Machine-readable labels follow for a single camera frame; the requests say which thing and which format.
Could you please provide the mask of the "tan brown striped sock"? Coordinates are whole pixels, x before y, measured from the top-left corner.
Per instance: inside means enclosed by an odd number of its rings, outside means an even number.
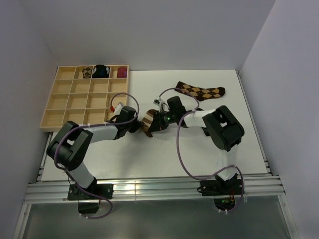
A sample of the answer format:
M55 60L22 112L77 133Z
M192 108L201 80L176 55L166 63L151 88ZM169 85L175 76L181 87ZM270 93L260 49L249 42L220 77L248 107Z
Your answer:
M156 114L155 109L150 109L146 112L145 116L142 119L142 131L147 137L153 137L152 133L159 130L159 123L155 118Z

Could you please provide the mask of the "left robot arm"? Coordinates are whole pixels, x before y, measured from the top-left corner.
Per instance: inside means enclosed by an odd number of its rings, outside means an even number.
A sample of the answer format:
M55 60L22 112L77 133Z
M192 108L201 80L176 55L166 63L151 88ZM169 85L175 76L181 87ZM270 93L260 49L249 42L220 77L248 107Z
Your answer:
M96 178L89 172L84 157L90 144L117 140L127 132L135 132L140 122L137 111L129 106L116 106L115 121L97 125L78 125L67 121L49 144L46 154L54 160L55 166L66 171L80 186L79 193L86 199L97 193Z

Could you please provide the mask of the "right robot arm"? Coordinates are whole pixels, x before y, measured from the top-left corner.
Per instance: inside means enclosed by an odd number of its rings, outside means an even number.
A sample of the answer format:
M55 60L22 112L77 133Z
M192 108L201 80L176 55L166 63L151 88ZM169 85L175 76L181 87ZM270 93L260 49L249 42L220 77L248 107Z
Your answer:
M142 119L144 133L152 137L153 132L159 132L168 128L170 124L179 127L200 127L209 136L221 154L219 163L221 169L217 171L216 190L221 194L227 194L233 188L231 179L238 175L236 165L237 152L244 128L237 118L226 106L220 106L214 110L186 110L180 97L175 96L164 102L161 98L154 100L158 110L148 110Z

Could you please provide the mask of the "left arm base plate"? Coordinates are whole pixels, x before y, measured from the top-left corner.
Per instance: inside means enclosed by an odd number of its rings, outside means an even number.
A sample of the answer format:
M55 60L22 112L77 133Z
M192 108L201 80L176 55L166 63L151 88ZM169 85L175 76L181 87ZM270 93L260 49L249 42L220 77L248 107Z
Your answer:
M71 184L69 186L67 200L78 202L78 212L80 216L91 220L101 219L108 216L113 209L113 204L110 201L113 196L113 189L113 184L96 184L91 189L83 189L77 184ZM108 202L110 208L105 214L95 216L94 214L100 209L102 201Z

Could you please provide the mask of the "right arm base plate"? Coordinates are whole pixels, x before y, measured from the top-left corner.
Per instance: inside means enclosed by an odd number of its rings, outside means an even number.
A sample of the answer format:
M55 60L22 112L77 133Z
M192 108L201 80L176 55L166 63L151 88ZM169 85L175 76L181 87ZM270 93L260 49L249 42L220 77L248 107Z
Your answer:
M216 208L223 212L229 212L236 207L235 196L244 195L244 186L242 179L238 178L238 174L224 181L218 175L215 176L214 180L203 180L200 181L200 186L196 189L204 197L208 196L223 196L223 198L213 199Z

